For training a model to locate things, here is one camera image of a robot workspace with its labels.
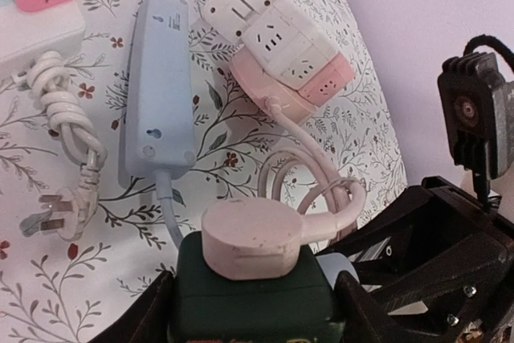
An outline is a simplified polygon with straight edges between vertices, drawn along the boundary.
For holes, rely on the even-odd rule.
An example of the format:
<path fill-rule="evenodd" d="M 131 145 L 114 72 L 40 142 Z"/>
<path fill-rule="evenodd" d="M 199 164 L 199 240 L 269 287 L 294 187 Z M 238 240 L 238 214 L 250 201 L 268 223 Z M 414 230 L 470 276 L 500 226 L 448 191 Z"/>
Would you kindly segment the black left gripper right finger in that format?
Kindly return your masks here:
<path fill-rule="evenodd" d="M 433 342 L 430 335 L 403 328 L 348 273 L 340 272 L 335 286 L 344 311 L 343 342 Z"/>

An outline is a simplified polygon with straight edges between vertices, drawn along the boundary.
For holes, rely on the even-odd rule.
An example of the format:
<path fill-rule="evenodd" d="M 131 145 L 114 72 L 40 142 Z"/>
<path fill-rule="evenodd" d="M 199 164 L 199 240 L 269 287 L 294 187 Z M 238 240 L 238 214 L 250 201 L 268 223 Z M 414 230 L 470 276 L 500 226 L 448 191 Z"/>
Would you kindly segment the light blue round plug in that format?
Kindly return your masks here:
<path fill-rule="evenodd" d="M 355 267 L 346 256 L 330 253 L 318 255 L 316 260 L 332 288 L 335 288 L 340 272 L 348 272 L 357 282 L 360 282 Z"/>

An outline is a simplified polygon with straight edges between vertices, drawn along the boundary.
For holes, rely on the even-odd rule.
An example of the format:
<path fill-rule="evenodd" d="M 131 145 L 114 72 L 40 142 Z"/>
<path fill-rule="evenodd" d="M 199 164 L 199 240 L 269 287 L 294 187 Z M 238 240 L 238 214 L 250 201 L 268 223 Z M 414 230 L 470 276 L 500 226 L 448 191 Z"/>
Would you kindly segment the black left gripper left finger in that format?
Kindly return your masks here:
<path fill-rule="evenodd" d="M 163 343 L 173 299 L 173 274 L 163 271 L 128 310 L 91 343 Z"/>

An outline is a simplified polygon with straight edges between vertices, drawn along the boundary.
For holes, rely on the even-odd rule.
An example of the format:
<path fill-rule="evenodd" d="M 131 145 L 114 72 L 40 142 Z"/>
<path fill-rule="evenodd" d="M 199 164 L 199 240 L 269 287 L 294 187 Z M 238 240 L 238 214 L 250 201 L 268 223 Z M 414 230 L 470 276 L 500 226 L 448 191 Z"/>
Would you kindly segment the dark green cube socket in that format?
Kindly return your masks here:
<path fill-rule="evenodd" d="M 310 247 L 273 280 L 213 272 L 195 231 L 180 247 L 167 327 L 170 342 L 340 342 L 345 319 Z"/>

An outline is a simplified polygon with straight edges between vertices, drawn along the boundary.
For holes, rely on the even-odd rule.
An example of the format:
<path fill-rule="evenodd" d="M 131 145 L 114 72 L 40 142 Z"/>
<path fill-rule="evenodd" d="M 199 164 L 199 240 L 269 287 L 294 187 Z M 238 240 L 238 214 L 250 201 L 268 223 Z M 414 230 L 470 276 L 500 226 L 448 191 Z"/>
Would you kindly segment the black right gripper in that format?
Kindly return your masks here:
<path fill-rule="evenodd" d="M 385 242 L 356 277 L 338 275 L 348 335 L 430 335 L 454 342 L 472 322 L 483 341 L 513 315 L 513 224 L 441 177 L 407 188 L 326 254 L 354 255 Z"/>

